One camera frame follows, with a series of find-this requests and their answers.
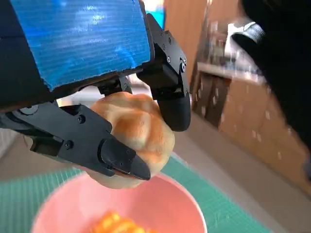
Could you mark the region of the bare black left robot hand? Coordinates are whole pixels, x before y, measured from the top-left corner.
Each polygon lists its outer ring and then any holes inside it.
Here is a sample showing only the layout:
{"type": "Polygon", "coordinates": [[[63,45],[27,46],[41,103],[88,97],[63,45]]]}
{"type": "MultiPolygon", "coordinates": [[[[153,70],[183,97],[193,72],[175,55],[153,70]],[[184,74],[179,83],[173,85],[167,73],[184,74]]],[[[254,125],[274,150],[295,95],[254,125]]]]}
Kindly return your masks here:
{"type": "Polygon", "coordinates": [[[151,177],[112,124],[84,105],[57,100],[88,86],[130,92],[137,74],[176,132],[190,125],[187,59],[140,0],[3,0],[0,126],[28,136],[33,152],[105,176],[151,177]]]}

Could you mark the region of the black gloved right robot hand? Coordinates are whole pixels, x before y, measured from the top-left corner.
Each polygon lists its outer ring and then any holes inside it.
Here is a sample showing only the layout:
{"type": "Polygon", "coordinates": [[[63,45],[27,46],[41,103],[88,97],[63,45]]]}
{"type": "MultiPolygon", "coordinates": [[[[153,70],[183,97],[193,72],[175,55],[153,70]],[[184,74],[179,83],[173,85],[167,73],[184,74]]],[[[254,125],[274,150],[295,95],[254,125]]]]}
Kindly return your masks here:
{"type": "Polygon", "coordinates": [[[287,123],[311,147],[311,2],[241,0],[247,17],[260,26],[256,34],[232,39],[263,73],[287,123]]]}

